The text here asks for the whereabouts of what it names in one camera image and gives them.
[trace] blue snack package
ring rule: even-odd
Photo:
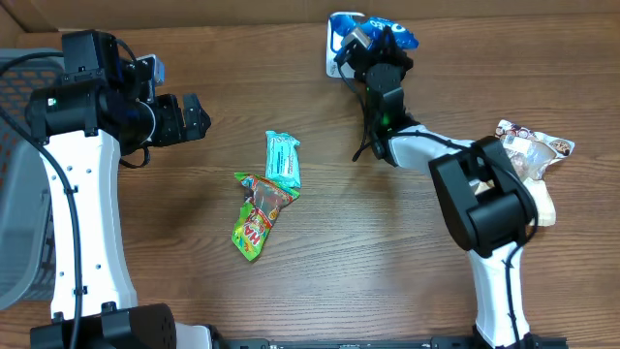
[[[402,49],[418,48],[419,42],[414,33],[404,26],[381,17],[370,17],[364,23],[359,24],[351,15],[335,15],[329,18],[331,28],[341,37],[347,36],[351,31],[359,26],[372,41],[379,40],[384,27],[389,26],[394,33],[396,44]]]
[[[264,176],[289,188],[301,188],[299,159],[296,146],[301,143],[287,133],[265,132],[267,135],[267,164]]]

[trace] gray basket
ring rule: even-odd
[[[0,49],[0,65],[23,54]],[[62,74],[60,58],[24,62],[0,78],[0,106],[29,132],[24,108],[33,89]],[[19,300],[53,296],[55,255],[51,198],[39,152],[0,119],[0,310]]]

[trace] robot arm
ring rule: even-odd
[[[389,28],[373,43],[356,27],[344,38],[335,61],[348,63],[366,85],[364,129],[376,157],[432,177],[449,233],[468,251],[474,271],[477,338],[487,347],[509,347],[530,331],[522,309],[519,262],[525,226],[536,208],[498,140],[451,140],[405,112],[400,81],[413,61],[393,42]],[[489,180],[493,188],[475,195],[472,187]],[[509,280],[506,262],[512,252]]]
[[[472,141],[450,140],[445,136],[432,133],[423,125],[411,126],[403,133],[420,132],[449,140],[452,143],[469,146]],[[443,143],[417,136],[394,137],[389,140],[389,152],[398,167],[416,170],[424,175],[431,176],[429,163],[445,155],[452,155],[461,150],[448,147]],[[470,186],[478,184],[478,180],[470,181]],[[468,256],[474,274],[476,299],[478,302],[478,316],[476,329],[482,339],[491,348],[509,347],[515,343],[512,320],[509,312],[509,301],[506,282],[506,261],[508,256],[517,248],[512,241],[492,250],[491,255],[481,257],[478,252],[469,250]],[[511,294],[513,312],[516,318],[519,340],[530,331],[530,327],[523,314],[520,283],[520,260],[522,250],[518,250],[511,260]]]
[[[62,44],[65,74],[54,86],[33,91],[26,118],[31,137],[52,155],[73,189],[81,249],[81,316],[74,319],[74,222],[67,189],[42,155],[53,205],[56,282],[53,325],[33,329],[31,346],[66,348],[67,333],[79,320],[86,330],[79,332],[77,347],[108,347],[105,343],[120,348],[209,349],[206,327],[175,323],[165,304],[138,306],[123,253],[117,200],[122,155],[202,139],[209,116],[194,94],[183,97],[183,112],[175,96],[155,95],[164,67],[154,55],[136,59],[130,52],[131,61],[121,59],[119,41],[97,31],[64,35]]]

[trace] green led light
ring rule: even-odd
[[[383,126],[389,125],[389,115],[387,115],[386,113],[384,114],[384,117],[381,119],[381,124]]]

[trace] plastic wrapper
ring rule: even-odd
[[[514,170],[536,202],[539,225],[543,227],[554,225],[555,206],[546,189],[543,175],[549,165],[573,153],[574,143],[542,132],[533,132],[507,120],[500,121],[495,136],[502,140]],[[489,186],[488,183],[481,183],[476,193],[486,190]]]
[[[331,27],[333,30],[341,37],[346,37],[356,26],[359,26],[364,34],[366,34],[372,41],[375,41],[381,37],[384,27],[388,26],[394,33],[396,44],[400,48],[414,49],[418,48],[419,45],[414,33],[409,31],[404,26],[389,19],[372,16],[364,23],[360,24],[356,22],[353,16],[341,14],[331,16],[329,20],[331,21]]]
[[[547,166],[571,155],[574,149],[571,141],[533,132],[507,120],[500,121],[495,136],[502,140],[521,180],[542,179]]]
[[[296,200],[299,193],[259,175],[237,173],[234,177],[247,191],[234,225],[232,242],[248,261],[252,261],[261,254],[280,209]]]
[[[300,142],[287,133],[265,132],[267,135],[267,164],[264,176],[290,188],[301,188],[299,158],[296,146]]]

